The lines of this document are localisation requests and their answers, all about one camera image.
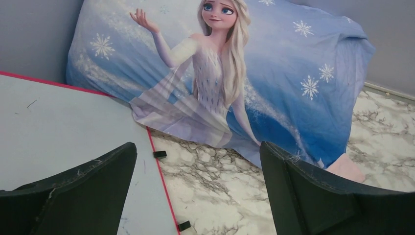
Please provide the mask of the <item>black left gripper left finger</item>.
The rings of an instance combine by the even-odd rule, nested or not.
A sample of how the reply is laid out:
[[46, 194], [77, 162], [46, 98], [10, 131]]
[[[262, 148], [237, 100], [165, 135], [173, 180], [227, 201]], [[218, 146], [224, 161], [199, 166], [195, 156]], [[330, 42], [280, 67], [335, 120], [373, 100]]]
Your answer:
[[3, 235], [115, 235], [137, 160], [127, 142], [82, 165], [0, 193]]

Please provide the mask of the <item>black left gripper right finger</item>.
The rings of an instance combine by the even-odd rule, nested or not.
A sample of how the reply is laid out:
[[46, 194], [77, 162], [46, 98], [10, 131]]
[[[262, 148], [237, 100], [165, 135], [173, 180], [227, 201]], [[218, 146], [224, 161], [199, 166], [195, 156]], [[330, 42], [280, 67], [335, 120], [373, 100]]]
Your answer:
[[270, 142], [260, 159], [279, 235], [412, 235], [415, 194], [357, 183]]

